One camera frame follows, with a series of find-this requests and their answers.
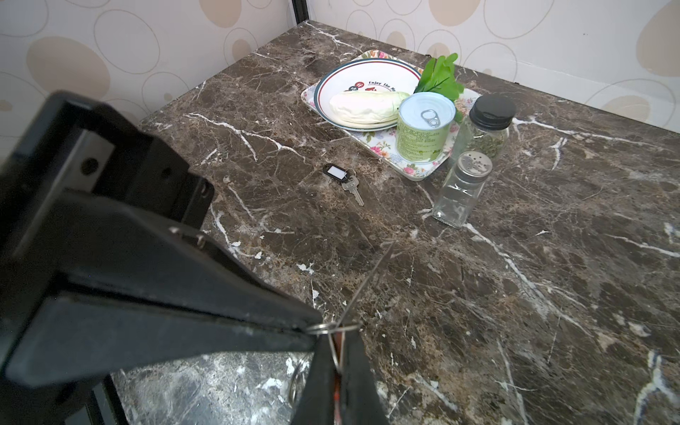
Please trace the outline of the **red tagged key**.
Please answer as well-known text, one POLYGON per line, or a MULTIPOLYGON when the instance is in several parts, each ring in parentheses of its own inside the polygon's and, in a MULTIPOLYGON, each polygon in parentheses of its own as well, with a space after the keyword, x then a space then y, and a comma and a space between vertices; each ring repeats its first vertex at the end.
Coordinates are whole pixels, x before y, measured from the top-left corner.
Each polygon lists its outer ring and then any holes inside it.
POLYGON ((339 373, 335 373, 334 392, 333 392, 334 425, 342 425, 341 384, 342 384, 341 375, 339 375, 339 373))

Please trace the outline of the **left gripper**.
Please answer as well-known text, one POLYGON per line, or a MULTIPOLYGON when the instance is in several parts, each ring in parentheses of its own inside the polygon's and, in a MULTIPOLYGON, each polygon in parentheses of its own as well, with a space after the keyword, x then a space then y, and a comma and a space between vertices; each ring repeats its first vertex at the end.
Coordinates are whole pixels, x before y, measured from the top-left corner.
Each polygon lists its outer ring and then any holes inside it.
POLYGON ((1 421, 61 424, 160 326, 300 332, 318 311, 198 229, 214 186, 108 104, 52 94, 1 168, 1 421))

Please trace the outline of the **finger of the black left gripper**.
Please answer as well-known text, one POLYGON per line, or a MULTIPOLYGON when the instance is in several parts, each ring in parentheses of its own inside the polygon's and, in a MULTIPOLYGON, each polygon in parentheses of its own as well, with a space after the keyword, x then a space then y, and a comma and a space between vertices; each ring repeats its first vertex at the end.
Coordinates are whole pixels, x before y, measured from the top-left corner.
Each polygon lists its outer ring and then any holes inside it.
POLYGON ((5 376, 39 388, 215 352, 308 352, 315 343, 291 329, 61 294, 42 303, 5 376))

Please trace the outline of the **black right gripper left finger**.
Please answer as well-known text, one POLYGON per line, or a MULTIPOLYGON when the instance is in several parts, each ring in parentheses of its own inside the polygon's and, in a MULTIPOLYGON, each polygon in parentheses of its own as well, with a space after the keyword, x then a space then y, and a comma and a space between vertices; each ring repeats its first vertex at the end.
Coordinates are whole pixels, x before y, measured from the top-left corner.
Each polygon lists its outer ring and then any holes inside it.
POLYGON ((302 391, 291 424, 331 425, 335 423, 336 364, 332 338, 321 336, 315 351, 306 386, 302 391))

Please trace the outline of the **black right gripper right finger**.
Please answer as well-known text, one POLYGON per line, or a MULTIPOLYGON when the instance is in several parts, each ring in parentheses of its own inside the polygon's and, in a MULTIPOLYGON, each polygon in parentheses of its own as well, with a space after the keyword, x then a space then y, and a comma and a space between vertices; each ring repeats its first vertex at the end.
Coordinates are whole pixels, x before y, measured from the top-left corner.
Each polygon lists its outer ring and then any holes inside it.
POLYGON ((388 425, 359 331, 346 332, 340 357, 339 416, 342 424, 388 425))

